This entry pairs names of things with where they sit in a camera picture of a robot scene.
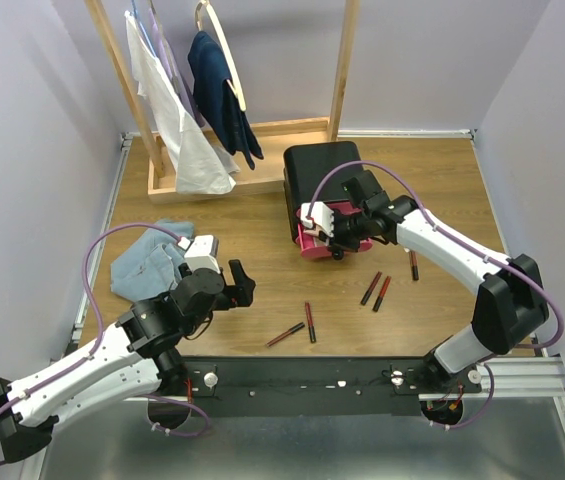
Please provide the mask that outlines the pink drawer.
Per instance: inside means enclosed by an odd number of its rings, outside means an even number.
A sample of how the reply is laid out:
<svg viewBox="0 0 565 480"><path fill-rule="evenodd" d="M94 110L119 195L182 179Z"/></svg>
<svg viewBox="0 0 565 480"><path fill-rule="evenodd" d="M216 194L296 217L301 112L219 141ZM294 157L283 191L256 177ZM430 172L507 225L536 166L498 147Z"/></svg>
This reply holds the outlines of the pink drawer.
<svg viewBox="0 0 565 480"><path fill-rule="evenodd" d="M329 207L333 208L333 213L340 212L342 214L352 214L359 212L359 209L353 207L348 201L328 202ZM341 260L345 255L351 253L367 252L372 248L371 240L361 240L358 250L334 249L330 237L322 239L319 234L313 235L303 222L305 214L308 213L309 202L301 204L296 210L295 216L292 217L291 234L293 242L300 248L301 256L306 259L332 258Z"/></svg>

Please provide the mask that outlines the pink palette box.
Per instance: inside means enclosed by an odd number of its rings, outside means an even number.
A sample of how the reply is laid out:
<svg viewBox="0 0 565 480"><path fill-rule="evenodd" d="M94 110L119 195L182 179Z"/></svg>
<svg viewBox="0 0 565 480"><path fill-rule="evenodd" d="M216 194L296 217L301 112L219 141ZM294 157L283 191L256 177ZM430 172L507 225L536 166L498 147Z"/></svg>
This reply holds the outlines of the pink palette box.
<svg viewBox="0 0 565 480"><path fill-rule="evenodd" d="M315 222L303 222L302 225L306 235L318 239L323 239L325 237L325 233L319 224Z"/></svg>

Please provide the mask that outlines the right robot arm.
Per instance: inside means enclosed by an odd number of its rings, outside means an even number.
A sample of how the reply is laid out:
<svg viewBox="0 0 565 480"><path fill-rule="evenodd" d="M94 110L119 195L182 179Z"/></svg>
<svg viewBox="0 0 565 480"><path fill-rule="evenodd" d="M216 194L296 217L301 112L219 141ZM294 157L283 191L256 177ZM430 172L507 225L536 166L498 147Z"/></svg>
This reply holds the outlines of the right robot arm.
<svg viewBox="0 0 565 480"><path fill-rule="evenodd" d="M466 368L517 347L549 317L537 263L509 257L444 225L413 196L392 199L368 170L343 182L354 210L342 213L318 202L305 218L322 239L341 250L358 250L364 240L419 253L456 278L475 296L470 323L421 360L417 382L447 390Z"/></svg>

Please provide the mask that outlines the bright red lip gloss tube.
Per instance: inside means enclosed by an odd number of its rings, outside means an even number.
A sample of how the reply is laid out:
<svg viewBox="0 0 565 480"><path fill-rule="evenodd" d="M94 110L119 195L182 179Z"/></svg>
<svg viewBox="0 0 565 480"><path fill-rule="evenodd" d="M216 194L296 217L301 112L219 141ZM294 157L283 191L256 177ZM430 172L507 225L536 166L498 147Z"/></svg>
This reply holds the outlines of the bright red lip gloss tube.
<svg viewBox="0 0 565 480"><path fill-rule="evenodd" d="M390 275L387 275L383 282L382 282L382 286L379 290L378 296L376 297L376 300L374 301L373 307L372 307L372 311L373 312L378 312L381 308L381 305L383 303L383 300L385 298L386 295L386 291L388 290L388 287L391 283L392 277Z"/></svg>

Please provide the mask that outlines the red lip gloss tube front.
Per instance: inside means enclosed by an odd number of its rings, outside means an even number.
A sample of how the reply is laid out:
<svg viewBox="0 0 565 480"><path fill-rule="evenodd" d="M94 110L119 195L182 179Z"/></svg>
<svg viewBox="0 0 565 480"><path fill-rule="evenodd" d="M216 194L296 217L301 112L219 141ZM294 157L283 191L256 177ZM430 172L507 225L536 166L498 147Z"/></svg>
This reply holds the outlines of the red lip gloss tube front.
<svg viewBox="0 0 565 480"><path fill-rule="evenodd" d="M315 331L315 325L314 325L314 320L313 320L313 315L312 315L311 304L308 301L304 303L304 309L305 309L305 316L306 316L306 323L307 323L307 328L308 328L308 333L309 333L309 339L310 339L311 344L315 344L317 342L317 337L316 337L316 331Z"/></svg>

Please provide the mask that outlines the dark red lip gloss tube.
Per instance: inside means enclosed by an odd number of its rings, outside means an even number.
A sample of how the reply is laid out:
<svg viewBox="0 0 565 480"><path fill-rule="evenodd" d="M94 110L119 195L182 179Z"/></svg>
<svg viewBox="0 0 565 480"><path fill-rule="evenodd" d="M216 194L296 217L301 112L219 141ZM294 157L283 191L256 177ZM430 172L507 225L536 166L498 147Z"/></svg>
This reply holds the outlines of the dark red lip gloss tube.
<svg viewBox="0 0 565 480"><path fill-rule="evenodd" d="M373 291L375 290L380 278L382 276L382 272L381 271L377 271L376 274L374 275L373 279L371 280L369 286L367 287L365 293L363 294L361 300L360 300L360 304L362 306L366 305L367 302L369 301Z"/></svg>

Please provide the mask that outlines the red lip gloss tube right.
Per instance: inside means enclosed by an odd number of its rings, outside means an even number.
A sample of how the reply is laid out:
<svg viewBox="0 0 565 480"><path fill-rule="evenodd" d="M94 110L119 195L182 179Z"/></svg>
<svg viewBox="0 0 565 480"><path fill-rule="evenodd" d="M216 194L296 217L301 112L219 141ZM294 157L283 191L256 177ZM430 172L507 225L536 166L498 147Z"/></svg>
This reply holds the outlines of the red lip gloss tube right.
<svg viewBox="0 0 565 480"><path fill-rule="evenodd" d="M417 260L417 255L414 251L409 252L409 261L410 261L412 280L418 281L419 280L418 260Z"/></svg>

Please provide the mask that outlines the blue denim jeans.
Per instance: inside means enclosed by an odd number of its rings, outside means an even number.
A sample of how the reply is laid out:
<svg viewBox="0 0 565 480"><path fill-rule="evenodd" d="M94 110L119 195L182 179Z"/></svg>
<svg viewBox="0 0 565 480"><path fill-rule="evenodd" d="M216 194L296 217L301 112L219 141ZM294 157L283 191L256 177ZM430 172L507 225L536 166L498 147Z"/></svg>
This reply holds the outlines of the blue denim jeans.
<svg viewBox="0 0 565 480"><path fill-rule="evenodd" d="M164 232L147 229L110 267L111 292L137 302L174 289L184 251Z"/></svg>

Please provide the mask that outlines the white shirt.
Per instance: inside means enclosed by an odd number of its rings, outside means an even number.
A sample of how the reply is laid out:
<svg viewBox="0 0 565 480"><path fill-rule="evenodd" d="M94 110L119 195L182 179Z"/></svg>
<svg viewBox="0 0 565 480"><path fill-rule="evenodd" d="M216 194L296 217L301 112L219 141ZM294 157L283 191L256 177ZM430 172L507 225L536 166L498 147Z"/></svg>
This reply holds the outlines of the white shirt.
<svg viewBox="0 0 565 480"><path fill-rule="evenodd" d="M135 16L125 13L126 36L138 93L152 110L181 194L222 195L236 185L216 150L186 111L160 60L145 43Z"/></svg>

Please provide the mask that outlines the cream hanger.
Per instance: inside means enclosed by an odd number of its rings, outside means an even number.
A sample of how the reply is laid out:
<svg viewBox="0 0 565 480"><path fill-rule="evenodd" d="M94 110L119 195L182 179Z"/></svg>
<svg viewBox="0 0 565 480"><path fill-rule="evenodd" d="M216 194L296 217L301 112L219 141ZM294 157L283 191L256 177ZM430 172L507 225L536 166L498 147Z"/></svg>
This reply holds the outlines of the cream hanger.
<svg viewBox="0 0 565 480"><path fill-rule="evenodd" d="M240 110L245 113L247 111L245 95L223 26L211 2L208 0L200 0L197 2L194 10L194 21L199 31L204 30L205 18L210 21L213 31L216 34L217 42L224 55L229 70L229 79L227 80L227 83L238 101Z"/></svg>

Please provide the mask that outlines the navy blue garment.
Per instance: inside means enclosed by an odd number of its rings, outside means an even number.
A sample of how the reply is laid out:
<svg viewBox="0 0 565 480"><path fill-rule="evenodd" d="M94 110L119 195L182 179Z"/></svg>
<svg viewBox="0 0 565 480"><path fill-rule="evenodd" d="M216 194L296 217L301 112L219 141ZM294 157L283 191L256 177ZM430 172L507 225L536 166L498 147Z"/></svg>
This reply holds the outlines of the navy blue garment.
<svg viewBox="0 0 565 480"><path fill-rule="evenodd" d="M206 123L231 155L241 152L251 170L254 158L264 159L251 126L230 89L229 70L219 44L205 31L193 38L188 63L194 79L193 97Z"/></svg>

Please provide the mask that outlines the purple shirt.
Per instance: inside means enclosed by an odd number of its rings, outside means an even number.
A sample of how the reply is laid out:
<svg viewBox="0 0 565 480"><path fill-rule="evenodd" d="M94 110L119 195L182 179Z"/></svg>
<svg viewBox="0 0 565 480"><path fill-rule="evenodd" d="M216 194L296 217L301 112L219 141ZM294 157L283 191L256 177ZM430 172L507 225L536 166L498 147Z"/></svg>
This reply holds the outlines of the purple shirt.
<svg viewBox="0 0 565 480"><path fill-rule="evenodd" d="M159 58L162 67L166 72L167 78L173 86L174 91L179 97L184 108L194 118L196 123L202 127L205 124L205 121L197 108L188 82L180 72L175 55L166 38L163 25L158 18L157 10L152 1L149 2L149 15L151 21L152 40L154 48L156 49L157 57Z"/></svg>

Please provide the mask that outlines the grey hanger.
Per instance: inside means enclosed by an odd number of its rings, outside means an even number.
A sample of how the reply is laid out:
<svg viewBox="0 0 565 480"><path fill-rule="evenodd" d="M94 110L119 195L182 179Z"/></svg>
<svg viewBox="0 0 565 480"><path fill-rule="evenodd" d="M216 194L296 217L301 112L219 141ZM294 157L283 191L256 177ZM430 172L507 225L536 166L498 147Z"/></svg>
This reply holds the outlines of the grey hanger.
<svg viewBox="0 0 565 480"><path fill-rule="evenodd" d="M153 1L149 1L149 12L151 14L153 36L157 42L157 53L159 55L159 59L168 79L171 82L171 85L175 90L175 93L180 96L182 91L179 85L178 69L176 67L175 57L166 38L163 25L158 18L157 10Z"/></svg>

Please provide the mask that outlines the blue hanger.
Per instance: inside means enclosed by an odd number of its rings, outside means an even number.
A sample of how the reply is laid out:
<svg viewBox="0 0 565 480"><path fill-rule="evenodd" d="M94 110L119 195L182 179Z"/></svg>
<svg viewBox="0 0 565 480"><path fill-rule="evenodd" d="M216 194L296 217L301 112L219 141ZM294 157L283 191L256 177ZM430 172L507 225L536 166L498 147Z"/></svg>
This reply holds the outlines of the blue hanger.
<svg viewBox="0 0 565 480"><path fill-rule="evenodd" d="M149 48L151 54L158 59L159 55L156 51L156 49L154 48L151 36L148 34L142 20L141 20L141 16L140 16L140 12L138 9L138 5L137 5L137 1L136 0L131 0L131 8L132 8L132 15L136 20L136 23L138 25L138 28L140 30L141 36L144 40L144 43L146 44L146 46Z"/></svg>

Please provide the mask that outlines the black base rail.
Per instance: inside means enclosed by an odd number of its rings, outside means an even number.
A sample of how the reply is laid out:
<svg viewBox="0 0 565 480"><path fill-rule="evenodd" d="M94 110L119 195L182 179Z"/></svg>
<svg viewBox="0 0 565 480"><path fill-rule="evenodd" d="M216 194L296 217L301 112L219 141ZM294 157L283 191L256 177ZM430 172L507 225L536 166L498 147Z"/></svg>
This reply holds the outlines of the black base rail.
<svg viewBox="0 0 565 480"><path fill-rule="evenodd" d="M474 368L435 380L420 357L185 356L179 376L158 393L191 393L213 418L418 416L422 396L481 392L480 383L469 379Z"/></svg>

